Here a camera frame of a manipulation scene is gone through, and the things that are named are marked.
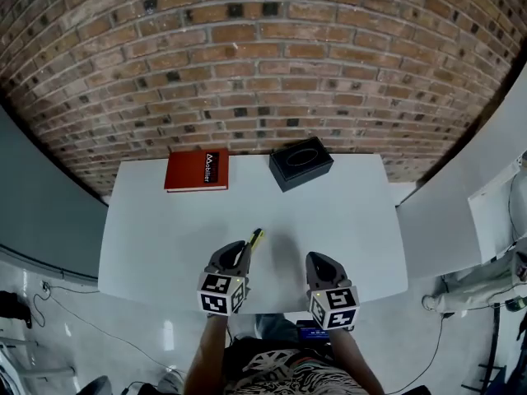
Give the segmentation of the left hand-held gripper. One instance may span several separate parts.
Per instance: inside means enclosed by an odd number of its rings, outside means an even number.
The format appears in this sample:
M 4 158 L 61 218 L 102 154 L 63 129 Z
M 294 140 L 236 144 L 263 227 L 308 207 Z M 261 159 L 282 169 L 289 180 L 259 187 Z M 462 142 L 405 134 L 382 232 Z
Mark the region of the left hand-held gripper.
M 203 312 L 221 316 L 238 312 L 247 296 L 251 254 L 252 246 L 244 240 L 212 254 L 198 280 L 198 303 Z

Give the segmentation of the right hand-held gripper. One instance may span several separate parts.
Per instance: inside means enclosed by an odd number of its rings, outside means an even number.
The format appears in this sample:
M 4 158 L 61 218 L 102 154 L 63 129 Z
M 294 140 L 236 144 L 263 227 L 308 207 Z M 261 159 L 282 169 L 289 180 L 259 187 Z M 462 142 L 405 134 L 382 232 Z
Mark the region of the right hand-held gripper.
M 348 279 L 343 265 L 327 255 L 319 255 L 319 279 L 332 288 L 319 283 L 315 252 L 305 257 L 306 282 L 309 287 L 308 312 L 322 330 L 354 326 L 360 302 L 357 288 Z

